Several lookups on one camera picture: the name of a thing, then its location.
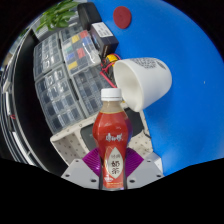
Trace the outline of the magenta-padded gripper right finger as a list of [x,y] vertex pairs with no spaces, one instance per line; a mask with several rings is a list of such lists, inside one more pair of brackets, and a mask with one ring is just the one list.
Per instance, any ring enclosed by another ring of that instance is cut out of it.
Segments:
[[141,188],[163,177],[162,160],[154,152],[143,158],[128,148],[125,175],[128,189]]

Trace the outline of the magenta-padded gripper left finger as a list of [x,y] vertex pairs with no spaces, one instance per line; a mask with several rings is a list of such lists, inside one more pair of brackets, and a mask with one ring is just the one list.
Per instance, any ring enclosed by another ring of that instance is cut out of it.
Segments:
[[84,188],[100,188],[100,157],[95,148],[82,159],[74,159],[62,178]]

